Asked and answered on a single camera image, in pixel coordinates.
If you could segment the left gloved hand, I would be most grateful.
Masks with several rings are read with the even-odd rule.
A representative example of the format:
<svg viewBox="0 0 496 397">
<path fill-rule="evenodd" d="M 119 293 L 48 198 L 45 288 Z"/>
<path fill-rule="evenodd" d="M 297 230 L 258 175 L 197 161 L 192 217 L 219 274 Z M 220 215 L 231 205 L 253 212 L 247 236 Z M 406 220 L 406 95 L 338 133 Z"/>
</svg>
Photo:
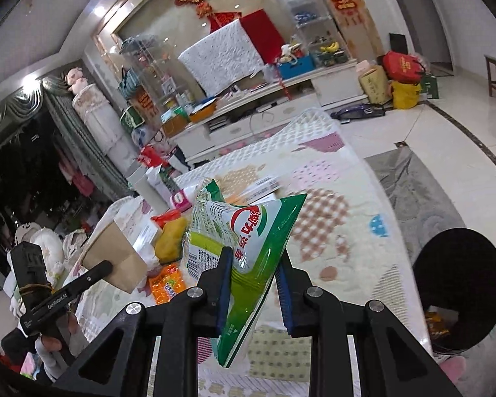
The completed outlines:
<svg viewBox="0 0 496 397">
<path fill-rule="evenodd" d="M 59 318 L 56 323 L 71 355 L 76 358 L 88 346 L 88 340 L 78 324 L 77 317 L 68 311 L 67 315 Z M 40 383 L 54 383 L 69 367 L 69 363 L 62 356 L 62 343 L 51 336 L 26 337 L 19 328 L 15 328 L 1 340 L 1 347 L 16 366 L 23 364 L 27 353 L 36 353 L 44 368 L 36 377 Z"/>
</svg>

